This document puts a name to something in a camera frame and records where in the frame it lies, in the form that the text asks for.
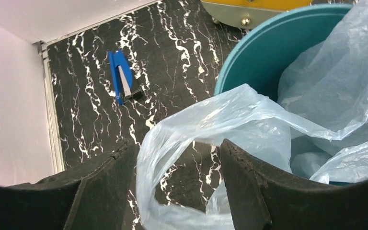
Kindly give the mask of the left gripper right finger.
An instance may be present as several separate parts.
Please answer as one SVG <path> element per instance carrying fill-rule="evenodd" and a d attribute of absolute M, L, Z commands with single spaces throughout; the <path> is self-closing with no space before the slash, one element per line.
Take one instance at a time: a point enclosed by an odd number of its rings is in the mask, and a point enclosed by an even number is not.
<path fill-rule="evenodd" d="M 368 180 L 345 186 L 310 181 L 228 139 L 220 160 L 237 230 L 368 230 Z"/>

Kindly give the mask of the light blue plastic bag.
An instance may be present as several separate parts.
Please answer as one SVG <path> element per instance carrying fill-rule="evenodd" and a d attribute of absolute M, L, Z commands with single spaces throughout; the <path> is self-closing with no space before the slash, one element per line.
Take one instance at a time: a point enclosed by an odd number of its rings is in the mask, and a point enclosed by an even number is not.
<path fill-rule="evenodd" d="M 226 59 L 215 96 L 156 124 L 137 158 L 147 230 L 368 230 L 368 0 L 279 14 Z M 205 212 L 155 188 L 193 142 L 220 148 Z"/>

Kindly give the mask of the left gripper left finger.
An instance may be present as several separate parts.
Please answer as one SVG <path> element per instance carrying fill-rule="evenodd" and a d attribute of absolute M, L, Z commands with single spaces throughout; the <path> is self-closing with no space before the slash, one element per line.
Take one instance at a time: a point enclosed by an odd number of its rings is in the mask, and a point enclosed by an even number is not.
<path fill-rule="evenodd" d="M 0 230 L 119 230 L 137 146 L 116 149 L 30 184 L 0 186 Z"/>

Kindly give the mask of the teal plastic trash bin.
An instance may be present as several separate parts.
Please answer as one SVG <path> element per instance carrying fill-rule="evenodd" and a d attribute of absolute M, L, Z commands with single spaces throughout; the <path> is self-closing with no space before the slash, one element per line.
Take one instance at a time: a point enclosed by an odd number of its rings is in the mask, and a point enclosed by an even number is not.
<path fill-rule="evenodd" d="M 216 85 L 224 138 L 324 184 L 368 179 L 368 0 L 282 13 L 248 33 Z"/>

